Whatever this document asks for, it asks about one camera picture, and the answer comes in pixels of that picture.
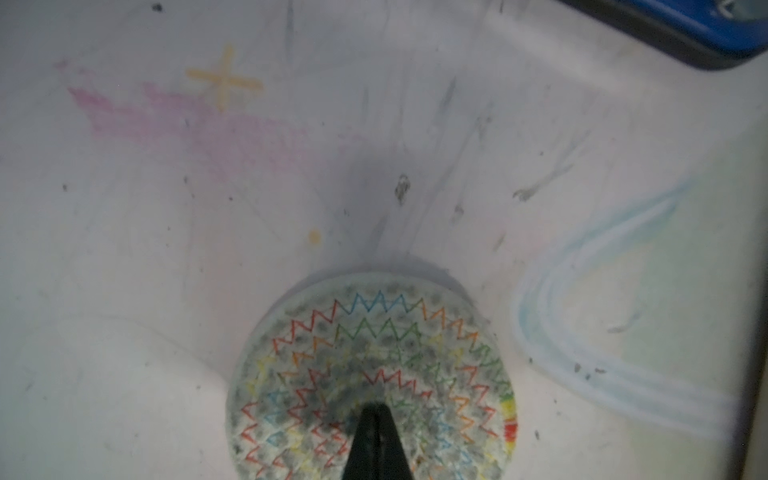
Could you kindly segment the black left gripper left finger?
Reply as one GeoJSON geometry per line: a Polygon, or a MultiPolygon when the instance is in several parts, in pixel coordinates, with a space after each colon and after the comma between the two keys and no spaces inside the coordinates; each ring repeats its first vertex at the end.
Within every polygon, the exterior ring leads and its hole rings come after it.
{"type": "Polygon", "coordinates": [[[360,413],[343,480],[376,478],[376,405],[366,404],[360,413]]]}

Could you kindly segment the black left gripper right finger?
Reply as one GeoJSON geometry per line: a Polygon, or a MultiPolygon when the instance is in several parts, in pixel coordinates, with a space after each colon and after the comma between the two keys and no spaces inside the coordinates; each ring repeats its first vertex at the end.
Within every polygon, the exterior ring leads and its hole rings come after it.
{"type": "Polygon", "coordinates": [[[377,480],[412,480],[394,418],[386,404],[375,405],[375,478],[377,480]]]}

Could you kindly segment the white zigzag woven coaster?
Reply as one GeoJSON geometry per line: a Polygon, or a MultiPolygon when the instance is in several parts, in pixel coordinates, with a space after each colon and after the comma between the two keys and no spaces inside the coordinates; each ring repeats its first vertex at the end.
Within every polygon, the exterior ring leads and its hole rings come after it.
{"type": "Polygon", "coordinates": [[[363,407],[392,413],[416,479],[499,479],[513,386],[473,305],[434,282],[369,272],[281,301],[248,337],[226,403],[242,479],[338,479],[363,407]]]}

